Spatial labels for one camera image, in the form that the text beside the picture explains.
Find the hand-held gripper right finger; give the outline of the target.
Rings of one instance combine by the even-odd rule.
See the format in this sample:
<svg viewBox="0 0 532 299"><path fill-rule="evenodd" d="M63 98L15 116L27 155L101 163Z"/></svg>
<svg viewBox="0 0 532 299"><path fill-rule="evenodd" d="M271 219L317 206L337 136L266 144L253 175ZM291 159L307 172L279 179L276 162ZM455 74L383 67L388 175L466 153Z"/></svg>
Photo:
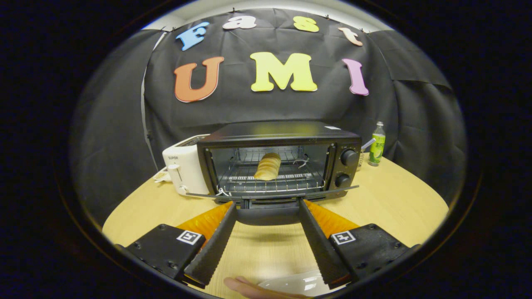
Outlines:
<svg viewBox="0 0 532 299"><path fill-rule="evenodd" d="M408 259L419 248L407 246L374 223L354 227L344 221L333 228L333 221L340 216L304 199L299 200L298 215L322 279L330 289L374 277Z"/></svg>

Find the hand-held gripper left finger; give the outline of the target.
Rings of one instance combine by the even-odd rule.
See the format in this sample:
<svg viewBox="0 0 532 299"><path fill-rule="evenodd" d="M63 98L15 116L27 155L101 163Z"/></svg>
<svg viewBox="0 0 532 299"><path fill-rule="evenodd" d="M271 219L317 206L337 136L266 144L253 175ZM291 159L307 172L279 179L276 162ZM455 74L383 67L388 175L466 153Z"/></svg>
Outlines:
<svg viewBox="0 0 532 299"><path fill-rule="evenodd" d="M125 250L172 280L205 288L224 253L236 218L236 204L227 202L176 227L159 224Z"/></svg>

